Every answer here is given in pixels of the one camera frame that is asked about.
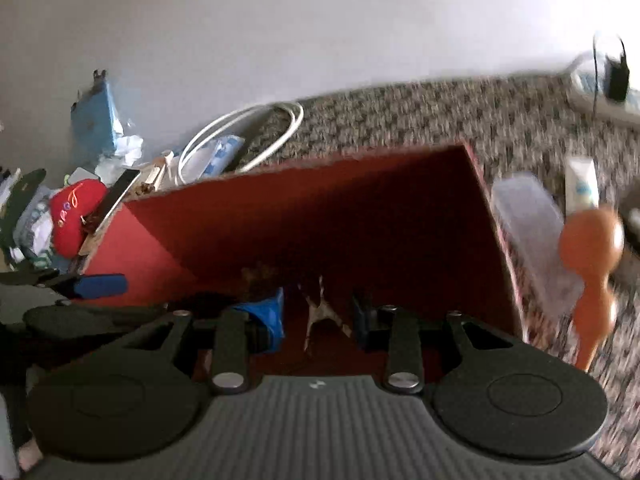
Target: speckled carpet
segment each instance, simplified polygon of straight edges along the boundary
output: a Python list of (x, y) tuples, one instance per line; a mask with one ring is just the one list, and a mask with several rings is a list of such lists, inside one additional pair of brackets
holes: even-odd
[[(370, 147), (465, 140), (489, 186), (515, 171), (531, 171), (561, 210), (565, 155), (592, 156), (601, 202), (615, 203), (640, 174), (640, 132), (603, 121), (591, 123), (586, 115), (572, 111), (567, 83), (564, 76), (524, 76), (398, 84), (315, 98), (304, 103), (300, 130), (270, 163)], [(286, 121), (274, 118), (246, 160), (269, 144)], [(530, 341), (572, 361), (577, 340), (570, 322), (549, 324), (543, 319), (526, 270), (516, 253), (513, 259)], [(610, 403), (606, 428), (593, 452), (615, 472), (632, 478), (640, 471), (640, 300), (628, 308), (626, 304), (627, 296), (620, 292), (616, 329), (591, 367)]]

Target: black cable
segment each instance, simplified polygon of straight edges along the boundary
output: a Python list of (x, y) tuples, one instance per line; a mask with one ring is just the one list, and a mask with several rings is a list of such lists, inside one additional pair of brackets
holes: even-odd
[[(598, 34), (593, 35), (593, 68), (595, 70), (596, 80), (595, 86), (593, 89), (593, 110), (591, 111), (591, 122), (596, 118), (596, 104), (598, 102), (598, 59), (596, 58), (596, 42), (598, 39)], [(622, 45), (622, 56), (620, 58), (620, 62), (626, 64), (626, 48), (625, 42), (622, 41), (622, 38), (618, 36), (618, 40), (620, 40), (620, 45)]]
[(598, 59), (596, 58), (596, 40), (597, 35), (593, 35), (593, 68), (596, 72), (595, 88), (593, 90), (593, 110), (591, 111), (591, 122), (596, 118), (596, 103), (598, 102)]

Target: red stuffed toy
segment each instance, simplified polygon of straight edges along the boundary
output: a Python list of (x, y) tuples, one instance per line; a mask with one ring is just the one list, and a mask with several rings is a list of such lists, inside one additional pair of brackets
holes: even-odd
[(107, 187), (99, 180), (88, 178), (65, 187), (49, 201), (53, 219), (53, 247), (65, 258), (78, 254), (86, 233), (82, 217), (95, 211), (107, 194)]

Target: red box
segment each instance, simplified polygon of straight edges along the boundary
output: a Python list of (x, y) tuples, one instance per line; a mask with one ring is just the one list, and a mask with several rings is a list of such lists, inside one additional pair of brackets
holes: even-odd
[(295, 161), (126, 202), (84, 273), (126, 275), (127, 294), (94, 302), (123, 306), (241, 296), (242, 270), (258, 264), (281, 285), (322, 276), (347, 323), (360, 288), (377, 304), (428, 319), (460, 310), (522, 336), (511, 267), (463, 145)]

